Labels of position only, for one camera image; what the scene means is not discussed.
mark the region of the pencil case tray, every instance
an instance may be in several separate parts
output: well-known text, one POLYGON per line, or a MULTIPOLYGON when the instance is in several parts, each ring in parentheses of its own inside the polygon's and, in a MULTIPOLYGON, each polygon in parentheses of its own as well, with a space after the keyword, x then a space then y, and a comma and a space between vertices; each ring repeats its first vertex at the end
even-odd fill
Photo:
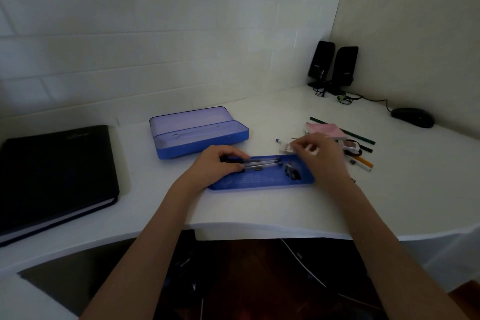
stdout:
POLYGON ((201 152, 211 145, 240 143, 250 135, 223 106, 155 116, 150 129, 161 160, 201 152))
POLYGON ((209 186, 209 189, 217 192, 224 190, 261 190, 264 188, 281 188, 311 185, 315 183, 315 178, 296 154, 281 156, 258 156, 252 159, 279 159, 282 163, 278 167, 267 167, 261 171, 246 171, 231 173, 220 181, 209 186), (291 165, 297 169, 301 179, 293 181, 285 172, 285 166, 291 165))

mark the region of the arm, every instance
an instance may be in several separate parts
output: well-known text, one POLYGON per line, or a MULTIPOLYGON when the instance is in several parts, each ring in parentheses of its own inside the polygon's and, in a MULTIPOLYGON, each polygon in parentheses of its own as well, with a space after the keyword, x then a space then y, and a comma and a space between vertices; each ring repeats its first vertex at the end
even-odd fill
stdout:
POLYGON ((81 320, 151 320, 190 203, 220 178, 243 169, 222 155, 250 158, 229 146, 212 146, 175 181, 162 204, 106 279, 81 320))
POLYGON ((391 320, 468 320, 443 289, 403 249, 347 171, 342 148, 326 135, 297 139, 292 148, 339 205, 350 234, 391 320), (304 147, 319 147, 316 156, 304 147))

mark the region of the black notebook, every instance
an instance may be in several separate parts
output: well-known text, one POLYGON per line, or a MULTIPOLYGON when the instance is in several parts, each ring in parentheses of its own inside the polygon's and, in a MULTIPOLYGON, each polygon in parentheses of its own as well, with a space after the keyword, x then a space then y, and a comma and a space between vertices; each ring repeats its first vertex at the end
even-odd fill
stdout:
POLYGON ((106 125, 8 139, 0 149, 0 246, 117 202, 106 125))

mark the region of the black mouse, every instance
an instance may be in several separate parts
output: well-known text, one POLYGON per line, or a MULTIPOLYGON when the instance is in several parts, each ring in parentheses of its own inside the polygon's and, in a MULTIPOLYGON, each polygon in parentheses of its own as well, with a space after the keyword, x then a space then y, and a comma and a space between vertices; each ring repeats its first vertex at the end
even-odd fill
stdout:
POLYGON ((392 117, 404 120, 420 128, 431 128, 435 125, 435 118, 428 112, 416 108, 400 108, 391 111, 392 117))

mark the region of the black speaker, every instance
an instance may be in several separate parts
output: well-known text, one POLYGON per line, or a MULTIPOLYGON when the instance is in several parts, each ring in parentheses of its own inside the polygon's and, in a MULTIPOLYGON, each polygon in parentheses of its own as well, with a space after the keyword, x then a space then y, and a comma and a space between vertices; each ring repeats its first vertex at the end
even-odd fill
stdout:
POLYGON ((333 56, 335 55, 335 43, 325 42, 321 40, 318 42, 317 49, 313 55, 308 76, 317 81, 310 82, 308 85, 313 88, 319 88, 327 79, 328 70, 332 65, 333 56))
POLYGON ((342 93, 341 86, 352 84, 358 54, 358 47, 342 47, 338 50, 333 66, 332 81, 327 89, 329 93, 340 95, 342 93))

